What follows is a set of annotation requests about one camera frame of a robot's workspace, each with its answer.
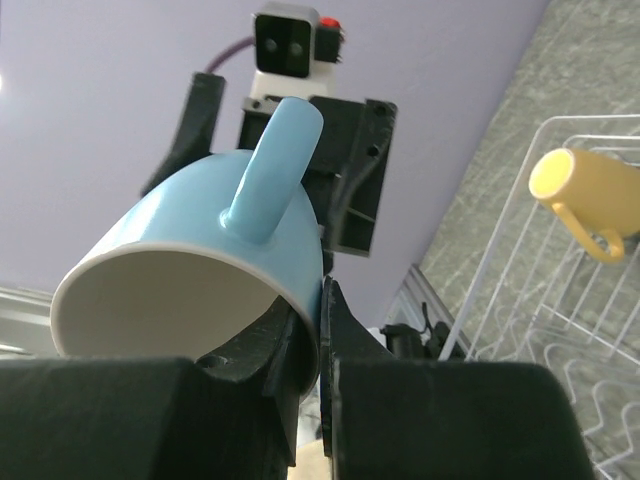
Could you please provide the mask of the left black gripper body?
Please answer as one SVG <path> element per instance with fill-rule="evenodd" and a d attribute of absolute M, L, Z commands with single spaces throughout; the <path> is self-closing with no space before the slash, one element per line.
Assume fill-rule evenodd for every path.
<path fill-rule="evenodd" d="M 324 126 L 302 185 L 313 205 L 323 248 L 327 252 L 338 252 L 334 249 L 334 231 L 340 209 L 339 197 L 365 101 L 321 96 L 310 98 L 310 103 L 322 114 Z"/>

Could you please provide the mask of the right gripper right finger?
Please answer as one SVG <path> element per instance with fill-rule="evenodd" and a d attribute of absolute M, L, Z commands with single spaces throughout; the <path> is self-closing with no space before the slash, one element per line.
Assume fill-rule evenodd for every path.
<path fill-rule="evenodd" d="M 336 479 L 591 479 L 569 399 L 527 363 L 401 359 L 326 278 L 324 450 Z"/>

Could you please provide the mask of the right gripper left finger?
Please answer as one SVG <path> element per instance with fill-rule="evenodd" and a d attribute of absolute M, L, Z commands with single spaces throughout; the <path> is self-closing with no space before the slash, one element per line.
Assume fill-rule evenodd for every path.
<path fill-rule="evenodd" d="M 296 458 L 298 318 L 283 299 L 184 358 L 5 360 L 5 479 L 283 479 Z"/>

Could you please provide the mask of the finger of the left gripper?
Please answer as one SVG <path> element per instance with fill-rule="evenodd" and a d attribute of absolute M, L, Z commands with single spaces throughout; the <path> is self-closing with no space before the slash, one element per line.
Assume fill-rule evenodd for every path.
<path fill-rule="evenodd" d="M 141 195 L 147 195 L 179 170 L 210 155 L 225 87 L 226 80 L 221 76 L 204 72 L 192 76 L 173 142 Z"/>
<path fill-rule="evenodd" d="M 341 253 L 370 254 L 397 108 L 391 102 L 365 101 L 361 122 L 339 197 L 334 249 Z"/>

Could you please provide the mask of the light blue ceramic mug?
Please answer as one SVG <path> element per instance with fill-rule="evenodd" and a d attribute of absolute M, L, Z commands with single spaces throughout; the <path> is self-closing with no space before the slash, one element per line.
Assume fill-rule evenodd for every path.
<path fill-rule="evenodd" d="M 65 356 L 198 359 L 283 299 L 318 351 L 323 255 L 302 177 L 323 117 L 283 99 L 252 150 L 200 159 L 126 212 L 52 299 Z"/>

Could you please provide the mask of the yellow ceramic mug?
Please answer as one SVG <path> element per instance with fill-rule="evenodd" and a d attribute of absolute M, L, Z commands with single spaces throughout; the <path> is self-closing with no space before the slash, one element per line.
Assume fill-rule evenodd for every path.
<path fill-rule="evenodd" d="M 601 263 L 621 261 L 624 240 L 639 232 L 639 169 L 610 156 L 552 150 L 533 167 L 528 189 Z"/>

